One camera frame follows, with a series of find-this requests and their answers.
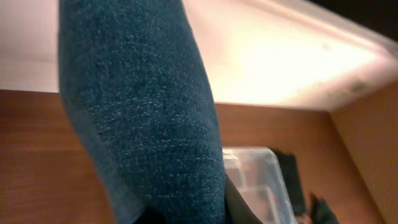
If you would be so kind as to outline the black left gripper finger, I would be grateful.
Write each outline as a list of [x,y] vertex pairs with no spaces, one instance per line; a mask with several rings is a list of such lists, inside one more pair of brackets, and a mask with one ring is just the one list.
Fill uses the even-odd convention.
[[225,175],[225,223],[226,224],[262,224],[251,211],[228,175]]

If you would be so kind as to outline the clear plastic storage bin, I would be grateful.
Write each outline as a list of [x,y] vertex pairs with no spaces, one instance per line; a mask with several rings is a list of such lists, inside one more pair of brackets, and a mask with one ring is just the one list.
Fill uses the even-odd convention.
[[277,156],[266,147],[224,147],[223,161],[251,211],[263,224],[297,224]]

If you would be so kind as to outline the dark blue jeans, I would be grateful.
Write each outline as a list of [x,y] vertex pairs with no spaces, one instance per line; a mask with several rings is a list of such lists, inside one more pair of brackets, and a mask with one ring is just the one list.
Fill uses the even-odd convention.
[[225,222],[218,119],[181,1],[60,1],[58,75],[118,223]]

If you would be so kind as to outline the black garment with orange tips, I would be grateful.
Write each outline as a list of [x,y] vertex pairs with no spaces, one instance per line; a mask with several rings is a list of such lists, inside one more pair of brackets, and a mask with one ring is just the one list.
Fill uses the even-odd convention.
[[307,213],[307,206],[301,186],[297,160],[293,154],[286,154],[281,151],[274,151],[274,154],[279,161],[293,213],[295,216],[302,216]]

